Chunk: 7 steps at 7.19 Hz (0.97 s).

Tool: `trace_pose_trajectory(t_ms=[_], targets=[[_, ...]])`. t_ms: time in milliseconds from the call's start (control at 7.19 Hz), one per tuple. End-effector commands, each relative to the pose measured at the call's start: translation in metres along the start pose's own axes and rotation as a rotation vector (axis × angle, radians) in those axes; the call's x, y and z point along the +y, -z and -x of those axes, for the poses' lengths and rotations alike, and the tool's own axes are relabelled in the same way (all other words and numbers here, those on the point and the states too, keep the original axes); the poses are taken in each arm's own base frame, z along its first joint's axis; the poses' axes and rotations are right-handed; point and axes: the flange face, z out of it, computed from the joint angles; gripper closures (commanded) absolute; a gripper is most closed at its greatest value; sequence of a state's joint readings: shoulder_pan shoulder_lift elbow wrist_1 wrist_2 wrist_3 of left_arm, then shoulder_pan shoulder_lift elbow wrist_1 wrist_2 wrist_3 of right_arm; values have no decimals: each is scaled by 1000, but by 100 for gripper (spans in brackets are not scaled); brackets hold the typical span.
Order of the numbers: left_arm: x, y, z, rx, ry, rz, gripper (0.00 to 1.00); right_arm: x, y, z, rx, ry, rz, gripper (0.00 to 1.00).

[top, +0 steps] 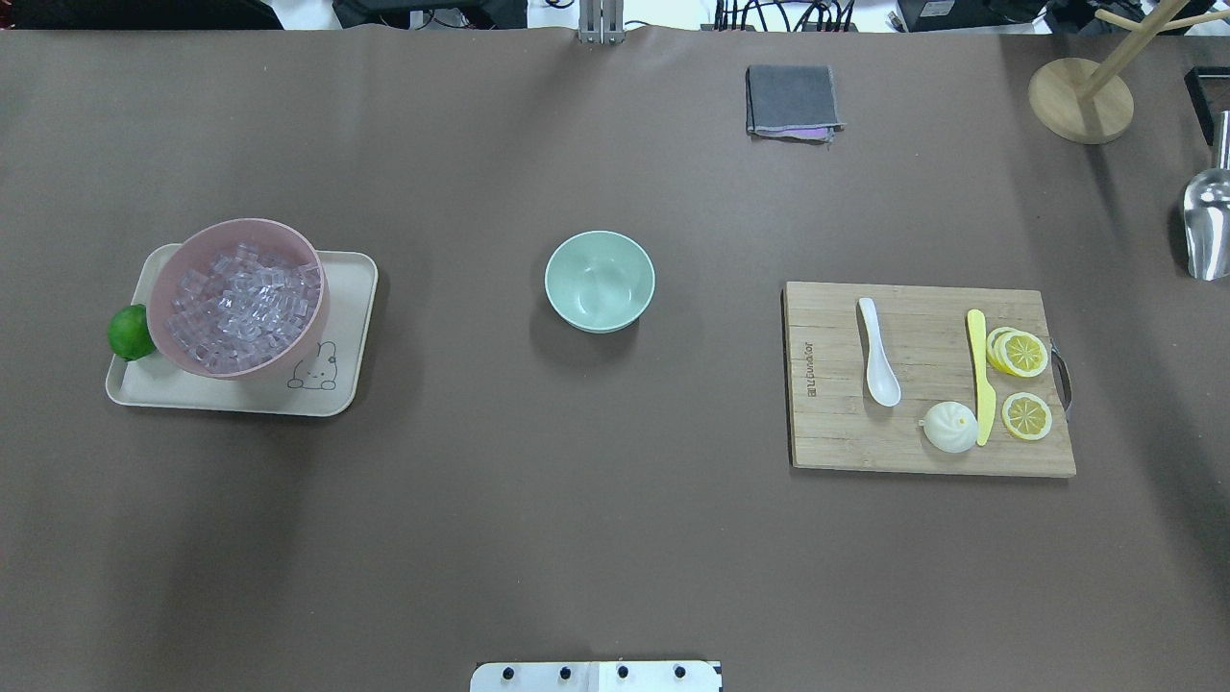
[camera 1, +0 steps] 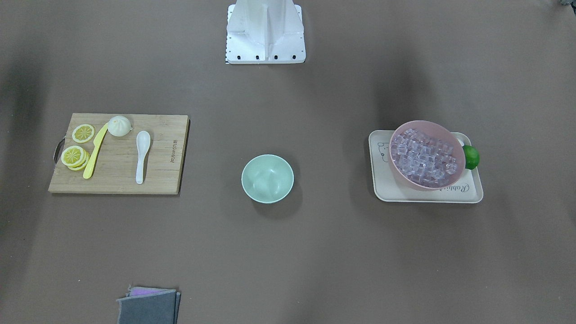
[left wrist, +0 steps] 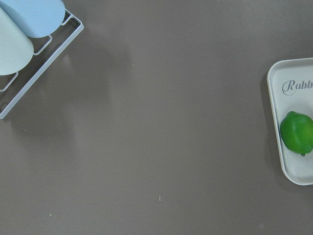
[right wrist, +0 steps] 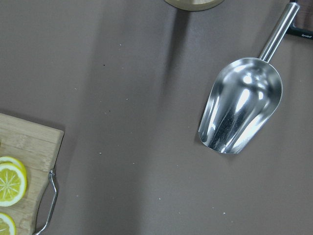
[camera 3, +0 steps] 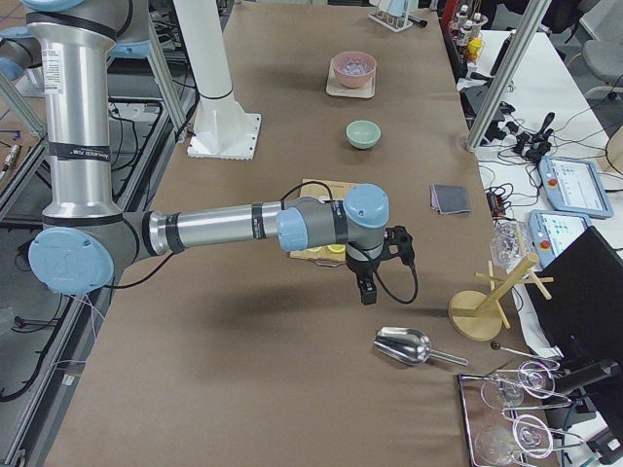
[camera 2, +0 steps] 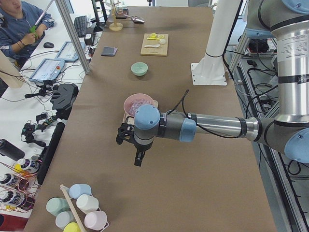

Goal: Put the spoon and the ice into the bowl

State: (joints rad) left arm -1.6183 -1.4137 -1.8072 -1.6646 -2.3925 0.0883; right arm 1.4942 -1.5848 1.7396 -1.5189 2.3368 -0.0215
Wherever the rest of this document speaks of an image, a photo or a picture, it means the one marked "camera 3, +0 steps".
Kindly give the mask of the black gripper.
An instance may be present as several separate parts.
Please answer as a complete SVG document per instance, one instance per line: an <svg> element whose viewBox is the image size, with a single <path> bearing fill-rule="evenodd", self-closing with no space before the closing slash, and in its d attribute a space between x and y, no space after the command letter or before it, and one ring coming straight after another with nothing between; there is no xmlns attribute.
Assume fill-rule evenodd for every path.
<svg viewBox="0 0 623 467"><path fill-rule="evenodd" d="M374 305L377 302L378 290L374 282L374 273L380 261L379 257L374 257L367 250L359 250L355 246L347 247L346 265L356 275L363 305Z"/></svg>

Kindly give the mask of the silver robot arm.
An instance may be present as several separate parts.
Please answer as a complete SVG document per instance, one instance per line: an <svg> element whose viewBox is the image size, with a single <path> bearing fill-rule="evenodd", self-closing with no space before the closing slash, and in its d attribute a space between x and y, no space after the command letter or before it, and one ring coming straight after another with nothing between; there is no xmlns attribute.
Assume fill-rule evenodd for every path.
<svg viewBox="0 0 623 467"><path fill-rule="evenodd" d="M36 277L66 295L113 282L128 266L192 247L276 237L285 251L343 244L361 300L390 256L388 198L360 184L341 198L283 199L195 212L127 213L113 199L108 117L109 57L147 55L144 1L28 1L19 41L41 57L52 200L28 259Z"/></svg>

